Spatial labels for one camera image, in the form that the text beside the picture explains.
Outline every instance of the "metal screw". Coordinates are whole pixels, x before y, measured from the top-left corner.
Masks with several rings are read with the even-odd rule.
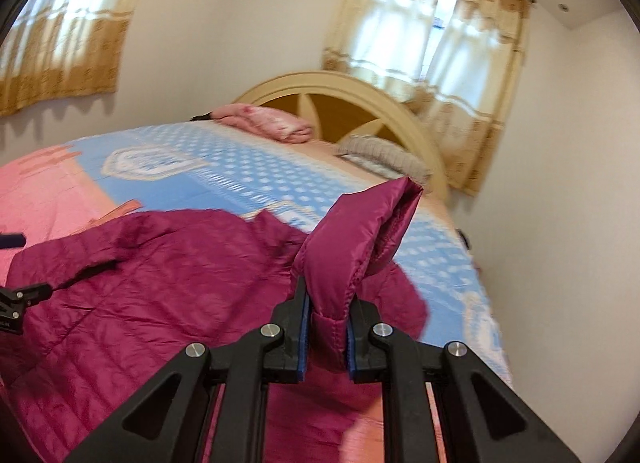
[[[280,333],[280,326],[277,324],[265,324],[260,328],[263,337],[276,337]]]
[[[198,358],[203,356],[205,349],[206,348],[204,347],[204,345],[196,342],[193,344],[189,344],[184,352],[187,353],[188,357]]]
[[[379,324],[373,326],[373,332],[379,337],[388,337],[391,333],[394,332],[394,329],[389,324],[380,322]]]
[[[452,342],[447,349],[455,357],[463,357],[467,352],[466,346],[462,342]]]

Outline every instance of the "black clamp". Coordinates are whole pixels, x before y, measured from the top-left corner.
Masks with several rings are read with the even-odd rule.
[[[25,310],[49,299],[52,293],[53,289],[49,284],[34,284],[11,290],[0,287],[0,331],[22,335]]]
[[[65,463],[201,461],[220,405],[209,463],[262,461],[270,383],[303,379],[312,303],[300,279],[271,321],[219,348],[193,343],[160,369]],[[579,463],[525,403],[460,342],[421,344],[354,299],[347,366],[355,383],[382,382],[385,463],[437,463],[426,382],[433,386],[450,463]]]

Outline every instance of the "jacket sleeve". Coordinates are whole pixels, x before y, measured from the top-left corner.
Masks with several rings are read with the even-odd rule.
[[[68,286],[85,269],[125,261],[138,246],[172,231],[162,212],[140,212],[34,245],[14,256],[7,287],[39,283],[48,283],[53,289]]]
[[[340,196],[306,238],[292,268],[313,303],[312,345],[328,366],[344,366],[349,305],[364,277],[379,273],[396,254],[420,200],[409,178]]]

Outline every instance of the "bed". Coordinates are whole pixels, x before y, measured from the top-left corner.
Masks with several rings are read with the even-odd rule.
[[[334,156],[343,136],[377,134],[432,172],[432,191],[423,195],[395,257],[431,311],[420,340],[439,346],[462,340],[510,382],[490,302],[447,214],[442,160],[412,113],[335,72],[274,78],[236,102],[292,112],[313,125],[315,139],[285,145],[210,121],[135,128],[39,150],[0,168],[0,233],[24,232],[33,245],[130,212],[178,208],[222,208],[246,219],[268,208],[310,231],[340,194],[384,181]],[[0,251],[0,283],[11,258]]]

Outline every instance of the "gray pillow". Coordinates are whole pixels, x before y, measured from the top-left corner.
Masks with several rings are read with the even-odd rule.
[[[418,157],[388,139],[371,134],[352,134],[338,142],[336,156],[386,179],[407,176],[429,189],[431,171]]]

